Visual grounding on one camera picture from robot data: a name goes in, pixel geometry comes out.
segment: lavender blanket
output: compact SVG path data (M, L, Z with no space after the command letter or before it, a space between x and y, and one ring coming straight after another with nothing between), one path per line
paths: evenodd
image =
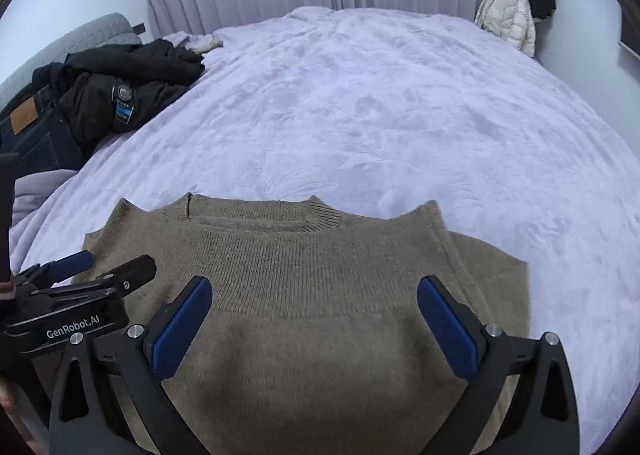
M532 337L561 336L582 453L640 379L640 165L564 83L472 23L302 8L216 33L204 76L112 138L12 230L20 269L77 251L120 197L304 200L447 226L530 265Z

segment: jeans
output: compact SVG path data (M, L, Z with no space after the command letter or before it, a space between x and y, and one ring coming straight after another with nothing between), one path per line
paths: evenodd
M0 121L0 153L20 155L17 178L50 170L80 170L86 160L58 111L53 90L46 86L33 97L38 118L17 135L8 116Z

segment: black clamp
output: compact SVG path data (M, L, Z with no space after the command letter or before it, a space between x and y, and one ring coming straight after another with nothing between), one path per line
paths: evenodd
M559 337L511 337L483 326L436 276L418 285L418 307L454 374L468 387L422 455L472 452L509 375L519 375L511 405L485 455L579 455L578 412Z
M148 255L94 281L53 287L92 267L81 251L62 260L34 265L15 276L15 297L0 310L0 374L22 388L42 422L49 424L50 400L30 359L62 350L78 331L100 336L129 323L123 297L156 276Z
M212 304L208 279L194 276L150 322L112 338L71 336L65 349L49 424L50 455L148 455L122 415L100 354L114 342L116 367L161 455L209 455L160 385L175 374Z

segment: white cloth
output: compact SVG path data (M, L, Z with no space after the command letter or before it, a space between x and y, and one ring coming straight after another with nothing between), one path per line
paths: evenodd
M529 262L531 337L567 352L584 455L640 380L640 164L536 61L445 15L295 10L216 32L184 96L113 136L10 233L18 271L75 253L121 197L300 201L449 229Z
M168 34L162 39L171 42L174 47L184 47L197 54L203 54L224 45L222 40L216 38L213 34L189 34L184 31Z
M53 170L20 177L15 182L12 226L44 204L49 196L76 174L76 170Z
M529 0L483 0L476 26L500 36L527 56L536 52L536 25Z

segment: brown sweater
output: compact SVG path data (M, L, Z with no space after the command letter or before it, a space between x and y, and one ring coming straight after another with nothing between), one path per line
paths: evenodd
M424 275L481 321L528 332L525 264L449 233L434 202L381 221L317 198L188 194L150 213L123 200L86 245L96 266L85 278L143 253L156 259L155 281L127 297L132 323L191 276L211 280L214 306L164 387L213 454L419 453L465 387L417 309ZM483 445L505 411L502 400Z

